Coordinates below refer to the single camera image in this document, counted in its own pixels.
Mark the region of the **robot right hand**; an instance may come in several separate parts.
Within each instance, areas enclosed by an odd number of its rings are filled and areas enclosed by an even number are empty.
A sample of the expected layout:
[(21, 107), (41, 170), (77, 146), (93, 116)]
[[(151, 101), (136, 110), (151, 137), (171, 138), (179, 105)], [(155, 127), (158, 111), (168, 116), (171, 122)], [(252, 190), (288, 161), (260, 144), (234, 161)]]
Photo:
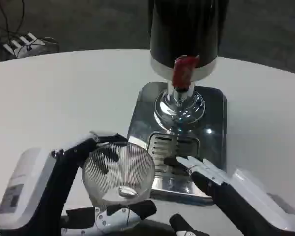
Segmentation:
[(207, 159), (192, 156), (167, 157), (164, 164), (185, 170), (243, 235), (295, 236), (294, 209), (247, 171), (237, 169), (228, 177)]

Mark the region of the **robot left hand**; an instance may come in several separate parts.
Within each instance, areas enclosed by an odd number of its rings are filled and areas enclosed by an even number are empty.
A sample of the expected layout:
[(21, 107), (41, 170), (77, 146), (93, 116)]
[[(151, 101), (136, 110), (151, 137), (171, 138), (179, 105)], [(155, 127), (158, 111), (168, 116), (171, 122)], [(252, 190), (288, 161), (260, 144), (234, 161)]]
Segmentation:
[(105, 236), (156, 214), (152, 157), (118, 133), (22, 153), (0, 204), (0, 236)]

